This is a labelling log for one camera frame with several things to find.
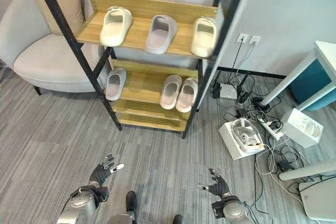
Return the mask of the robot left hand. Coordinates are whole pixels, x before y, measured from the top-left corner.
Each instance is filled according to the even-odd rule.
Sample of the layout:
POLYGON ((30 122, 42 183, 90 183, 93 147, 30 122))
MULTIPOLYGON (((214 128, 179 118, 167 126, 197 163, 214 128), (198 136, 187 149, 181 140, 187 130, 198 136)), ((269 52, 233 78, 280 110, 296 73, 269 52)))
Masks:
POLYGON ((115 164, 112 154, 107 155, 104 160, 99 163, 89 177, 89 184, 96 187, 102 187, 106 179, 113 173, 123 169, 124 163, 115 164))

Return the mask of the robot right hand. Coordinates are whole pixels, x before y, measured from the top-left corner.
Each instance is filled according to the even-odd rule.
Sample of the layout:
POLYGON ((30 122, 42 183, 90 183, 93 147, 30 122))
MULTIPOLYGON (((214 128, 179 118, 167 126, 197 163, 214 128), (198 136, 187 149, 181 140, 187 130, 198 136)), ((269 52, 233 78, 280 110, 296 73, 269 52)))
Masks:
POLYGON ((229 195, 229 186, 226 180, 213 168, 210 168, 209 172, 215 183, 212 185, 197 184, 197 188, 208 191, 209 193, 218 196, 220 199, 224 199, 229 195))

